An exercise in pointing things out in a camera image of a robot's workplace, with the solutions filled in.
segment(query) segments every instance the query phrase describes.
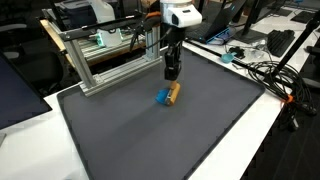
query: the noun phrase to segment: gray mat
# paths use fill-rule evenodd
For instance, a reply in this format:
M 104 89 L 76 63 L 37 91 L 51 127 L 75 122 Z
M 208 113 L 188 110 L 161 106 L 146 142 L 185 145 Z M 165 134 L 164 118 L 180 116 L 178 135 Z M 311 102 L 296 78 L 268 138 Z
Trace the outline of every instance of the gray mat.
M 164 64 L 92 97 L 79 87 L 58 95 L 91 179 L 187 179 L 264 92 L 260 85 L 188 50 L 173 107 L 155 101 Z

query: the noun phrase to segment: laptop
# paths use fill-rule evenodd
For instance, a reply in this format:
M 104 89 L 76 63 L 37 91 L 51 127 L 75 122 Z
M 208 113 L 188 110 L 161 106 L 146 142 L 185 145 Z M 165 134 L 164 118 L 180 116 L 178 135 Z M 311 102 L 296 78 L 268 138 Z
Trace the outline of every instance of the laptop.
M 245 2 L 246 0 L 233 0 L 226 3 L 212 23 L 202 22 L 195 29 L 187 30 L 186 36 L 200 43 L 209 43 L 215 37 L 228 31 L 227 26 Z

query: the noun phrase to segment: mat border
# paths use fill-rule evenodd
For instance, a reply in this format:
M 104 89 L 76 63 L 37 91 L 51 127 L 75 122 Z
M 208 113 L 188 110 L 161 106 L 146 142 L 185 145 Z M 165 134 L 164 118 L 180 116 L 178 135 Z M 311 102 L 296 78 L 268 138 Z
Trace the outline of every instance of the mat border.
M 189 52 L 191 52 L 192 55 L 198 56 L 198 57 L 200 57 L 202 60 L 207 61 L 208 64 L 214 65 L 214 66 L 216 66 L 217 68 L 223 69 L 225 72 L 230 72 L 230 73 L 238 76 L 239 78 L 241 78 L 241 79 L 243 79 L 243 80 L 249 81 L 251 84 L 255 84 L 255 85 L 257 85 L 258 87 L 260 87 L 260 90 L 261 90 L 261 92 L 259 93 L 259 95 L 256 96 L 256 97 L 252 100 L 252 102 L 249 103 L 248 106 L 247 106 L 243 111 L 241 111 L 241 112 L 239 113 L 239 115 L 231 122 L 231 124 L 230 124 L 229 126 L 227 126 L 227 127 L 225 128 L 225 130 L 224 130 L 224 131 L 221 133 L 221 135 L 213 142 L 213 144 L 210 145 L 210 147 L 208 148 L 208 150 L 200 157 L 200 159 L 199 159 L 197 162 L 195 162 L 195 165 L 193 165 L 193 166 L 191 167 L 191 169 L 186 173 L 186 175 L 181 178 L 181 179 L 185 180 L 185 179 L 189 179 L 189 178 L 191 177 L 191 175 L 197 170 L 197 168 L 201 165 L 201 163 L 208 157 L 208 155 L 212 152 L 212 150 L 220 143 L 220 141 L 223 139 L 223 137 L 224 137 L 224 136 L 232 129 L 232 127 L 238 122 L 238 120 L 243 116 L 243 114 L 245 114 L 245 113 L 248 111 L 248 109 L 261 97 L 262 94 L 264 94 L 264 92 L 266 91 L 266 89 L 265 89 L 265 87 L 264 87 L 263 85 L 255 82 L 255 81 L 253 81 L 253 80 L 251 80 L 251 79 L 249 79 L 249 78 L 246 78 L 246 77 L 244 77 L 244 76 L 242 76 L 242 75 L 240 75 L 240 74 L 237 74 L 236 72 L 233 72 L 232 70 L 227 69 L 227 68 L 225 68 L 225 67 L 223 67 L 223 66 L 215 63 L 214 61 L 211 61 L 210 59 L 208 59 L 208 58 L 206 58 L 206 57 L 203 57 L 203 56 L 201 56 L 200 54 L 189 50 L 188 48 L 185 48 L 185 47 L 184 47 L 184 48 L 183 48 L 183 51 L 189 51 Z M 75 86 L 75 87 L 72 87 L 72 88 L 70 88 L 70 89 L 67 89 L 66 91 L 62 91 L 62 92 L 60 92 L 59 94 L 57 94 L 57 99 L 58 99 L 59 106 L 60 106 L 61 112 L 62 112 L 62 114 L 63 114 L 63 117 L 64 117 L 64 119 L 65 119 L 65 121 L 66 121 L 66 124 L 67 124 L 67 126 L 68 126 L 69 132 L 70 132 L 70 134 L 71 134 L 71 137 L 72 137 L 72 139 L 73 139 L 73 141 L 74 141 L 74 144 L 75 144 L 75 146 L 76 146 L 76 148 L 77 148 L 77 151 L 78 151 L 78 154 L 79 154 L 80 159 L 81 159 L 81 161 L 82 161 L 82 164 L 83 164 L 83 166 L 84 166 L 84 169 L 86 170 L 89 179 L 90 179 L 90 180 L 94 180 L 93 174 L 92 174 L 91 171 L 89 170 L 88 162 L 86 161 L 86 159 L 85 159 L 85 157 L 84 157 L 84 155 L 83 155 L 83 152 L 82 152 L 82 150 L 81 150 L 80 144 L 79 144 L 79 142 L 78 142 L 77 139 L 76 139 L 76 135 L 75 135 L 75 134 L 73 133 L 73 131 L 72 131 L 71 122 L 70 122 L 69 120 L 67 120 L 67 118 L 66 118 L 66 113 L 65 113 L 65 111 L 64 111 L 63 98 L 66 97 L 66 96 L 68 96 L 68 95 L 72 95 L 72 94 L 74 94 L 74 93 L 76 93 L 76 92 L 80 92 L 80 93 L 83 94 L 83 92 L 81 92 L 80 86 Z

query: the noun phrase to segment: gray rubber mat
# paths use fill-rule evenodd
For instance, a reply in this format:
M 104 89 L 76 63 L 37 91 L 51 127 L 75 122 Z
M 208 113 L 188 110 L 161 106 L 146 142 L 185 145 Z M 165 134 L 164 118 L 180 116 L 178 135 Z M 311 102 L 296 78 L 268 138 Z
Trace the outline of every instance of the gray rubber mat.
M 264 92 L 253 81 L 183 50 L 172 107 L 155 101 L 164 64 L 85 97 L 58 95 L 82 162 L 95 180 L 187 179 Z

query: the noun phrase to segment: desk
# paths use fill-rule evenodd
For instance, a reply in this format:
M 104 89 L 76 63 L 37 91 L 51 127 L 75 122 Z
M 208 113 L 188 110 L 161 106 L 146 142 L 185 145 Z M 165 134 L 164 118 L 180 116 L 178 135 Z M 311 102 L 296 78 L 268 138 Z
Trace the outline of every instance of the desk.
M 289 17 L 269 17 L 253 28 L 265 33 L 272 29 L 292 28 L 297 30 L 296 37 L 298 37 L 305 25 L 291 22 L 289 19 L 292 16 L 291 14 Z M 230 43 L 239 44 L 240 42 L 231 41 Z M 300 70 L 308 57 L 303 47 L 315 43 L 316 37 L 312 34 L 289 64 Z M 206 51 L 187 43 L 184 43 L 184 46 L 246 76 L 244 70 L 237 70 L 231 64 L 223 64 L 218 57 Z M 224 47 L 206 47 L 220 53 L 224 52 Z M 7 138 L 0 148 L 1 180 L 88 179 L 61 114 L 56 95 L 45 98 L 53 111 L 1 131 L 7 133 Z M 279 99 L 269 92 L 264 93 L 226 134 L 190 180 L 240 179 L 280 110 Z
M 49 36 L 51 37 L 51 39 L 53 40 L 53 42 L 58 46 L 60 51 L 65 50 L 65 46 L 63 44 L 63 41 L 61 40 L 60 36 L 58 35 L 58 33 L 50 26 L 49 21 L 46 19 L 40 20 L 40 24 L 42 25 L 42 27 L 45 29 L 45 31 L 49 34 Z M 132 50 L 136 50 L 140 47 L 140 45 L 136 44 Z M 124 49 L 124 50 L 119 50 L 119 51 L 115 51 L 112 53 L 109 53 L 107 55 L 104 55 L 103 57 L 100 57 L 98 59 L 95 59 L 94 61 L 88 61 L 88 65 L 92 66 L 95 64 L 98 64 L 100 62 L 115 58 L 117 56 L 120 56 L 122 54 L 126 54 L 129 52 L 129 48 Z M 71 59 L 71 57 L 69 56 L 69 54 L 65 55 L 67 61 L 70 63 L 70 65 L 75 68 L 75 65 Z

